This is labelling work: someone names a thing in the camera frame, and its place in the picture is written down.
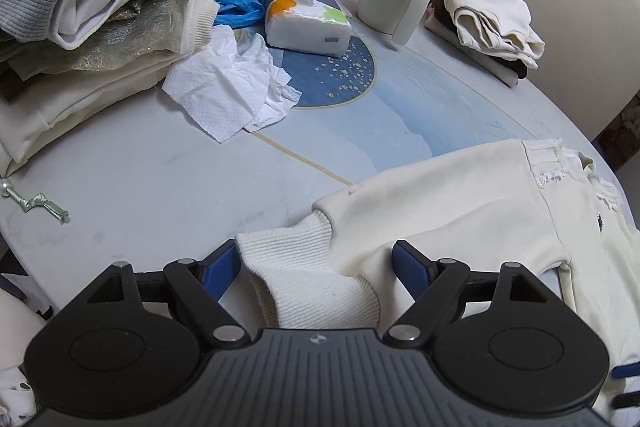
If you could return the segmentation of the cream white sweater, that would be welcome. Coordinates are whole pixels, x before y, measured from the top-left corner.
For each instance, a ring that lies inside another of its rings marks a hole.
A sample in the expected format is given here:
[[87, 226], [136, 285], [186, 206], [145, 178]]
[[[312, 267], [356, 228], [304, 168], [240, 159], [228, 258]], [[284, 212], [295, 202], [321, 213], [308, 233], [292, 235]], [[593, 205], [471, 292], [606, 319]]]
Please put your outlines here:
[[[465, 263], [461, 314], [423, 348], [383, 335], [412, 304], [392, 249]], [[304, 383], [354, 385], [349, 424], [634, 426], [639, 233], [590, 158], [508, 140], [385, 171], [289, 228], [236, 239], [270, 329]]]

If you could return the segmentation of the pile of folded clothes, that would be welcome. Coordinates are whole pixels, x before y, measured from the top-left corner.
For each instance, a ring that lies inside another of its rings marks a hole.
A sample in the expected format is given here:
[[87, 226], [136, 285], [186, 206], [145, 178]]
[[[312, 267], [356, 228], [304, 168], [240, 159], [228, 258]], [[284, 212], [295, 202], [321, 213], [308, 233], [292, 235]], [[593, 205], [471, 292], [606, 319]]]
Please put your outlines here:
[[1, 0], [1, 171], [204, 48], [215, 0]]

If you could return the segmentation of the crumpled white paper towel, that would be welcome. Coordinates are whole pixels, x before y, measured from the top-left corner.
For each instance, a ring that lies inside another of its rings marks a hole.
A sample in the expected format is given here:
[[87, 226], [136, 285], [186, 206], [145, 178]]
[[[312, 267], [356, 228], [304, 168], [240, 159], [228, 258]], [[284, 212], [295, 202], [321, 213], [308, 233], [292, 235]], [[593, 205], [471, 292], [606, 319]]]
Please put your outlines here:
[[273, 63], [255, 34], [238, 50], [229, 26], [213, 28], [209, 44], [171, 66], [163, 91], [219, 143], [241, 130], [255, 132], [288, 116], [302, 97], [291, 76]]

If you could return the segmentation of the folded white garment stack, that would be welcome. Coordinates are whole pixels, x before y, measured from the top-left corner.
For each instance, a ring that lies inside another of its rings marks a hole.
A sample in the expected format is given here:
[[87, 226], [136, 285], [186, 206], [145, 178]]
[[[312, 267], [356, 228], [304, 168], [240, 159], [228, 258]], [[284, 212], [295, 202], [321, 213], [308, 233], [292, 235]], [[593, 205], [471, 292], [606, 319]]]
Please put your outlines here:
[[424, 27], [510, 88], [538, 68], [546, 48], [523, 0], [431, 0]]

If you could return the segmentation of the blue crumpled cloth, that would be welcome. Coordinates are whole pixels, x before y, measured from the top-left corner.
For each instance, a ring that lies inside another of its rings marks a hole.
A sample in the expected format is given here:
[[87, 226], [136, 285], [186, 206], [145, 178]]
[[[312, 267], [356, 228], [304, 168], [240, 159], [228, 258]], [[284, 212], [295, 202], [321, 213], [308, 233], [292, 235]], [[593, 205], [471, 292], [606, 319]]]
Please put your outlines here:
[[264, 0], [215, 0], [219, 10], [215, 25], [230, 26], [233, 29], [255, 26], [266, 16]]

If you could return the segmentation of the white tissue pack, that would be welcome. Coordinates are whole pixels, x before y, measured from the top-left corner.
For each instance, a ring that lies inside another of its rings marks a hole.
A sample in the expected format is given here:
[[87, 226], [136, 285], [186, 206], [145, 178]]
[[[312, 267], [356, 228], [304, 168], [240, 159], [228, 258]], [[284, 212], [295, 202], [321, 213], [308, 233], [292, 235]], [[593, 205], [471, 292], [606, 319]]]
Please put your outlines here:
[[352, 25], [335, 0], [264, 0], [265, 36], [273, 48], [342, 56]]

